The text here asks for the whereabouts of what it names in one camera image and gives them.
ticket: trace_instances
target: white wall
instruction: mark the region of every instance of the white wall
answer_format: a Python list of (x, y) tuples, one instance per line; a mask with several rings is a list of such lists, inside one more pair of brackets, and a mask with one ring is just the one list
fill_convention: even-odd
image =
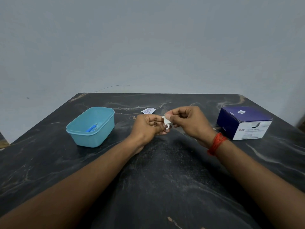
[(0, 131), (13, 142), (76, 93), (112, 85), (129, 86), (102, 91), (238, 93), (295, 125), (305, 113), (304, 6), (1, 0)]

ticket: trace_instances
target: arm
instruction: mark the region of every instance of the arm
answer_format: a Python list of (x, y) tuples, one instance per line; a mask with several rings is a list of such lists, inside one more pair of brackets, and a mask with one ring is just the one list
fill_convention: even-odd
[(73, 228), (126, 162), (154, 135), (163, 119), (138, 115), (131, 134), (108, 152), (0, 218), (1, 228)]
[[(210, 148), (216, 132), (198, 107), (180, 107), (167, 112), (166, 118), (199, 144)], [(265, 213), (277, 229), (305, 228), (305, 194), (290, 185), (250, 156), (225, 141), (216, 157)]]

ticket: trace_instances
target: person's left arm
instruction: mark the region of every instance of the person's left arm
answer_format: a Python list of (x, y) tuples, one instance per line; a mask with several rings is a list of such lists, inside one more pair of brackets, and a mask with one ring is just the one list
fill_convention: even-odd
[(82, 169), (0, 218), (0, 228), (73, 228), (127, 161), (155, 135), (166, 134), (158, 115), (138, 115), (131, 134)]

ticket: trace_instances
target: plastic container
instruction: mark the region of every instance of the plastic container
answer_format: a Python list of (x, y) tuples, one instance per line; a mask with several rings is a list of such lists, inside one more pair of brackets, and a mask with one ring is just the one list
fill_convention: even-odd
[(112, 108), (92, 107), (76, 117), (67, 125), (67, 133), (80, 146), (97, 147), (108, 137), (114, 128)]

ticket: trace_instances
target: blue handle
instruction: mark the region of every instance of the blue handle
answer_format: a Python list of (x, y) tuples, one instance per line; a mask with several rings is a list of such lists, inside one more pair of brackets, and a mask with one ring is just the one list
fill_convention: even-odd
[(96, 125), (93, 125), (93, 126), (91, 126), (89, 129), (87, 129), (87, 131), (86, 132), (90, 132), (93, 128), (95, 128), (96, 127)]

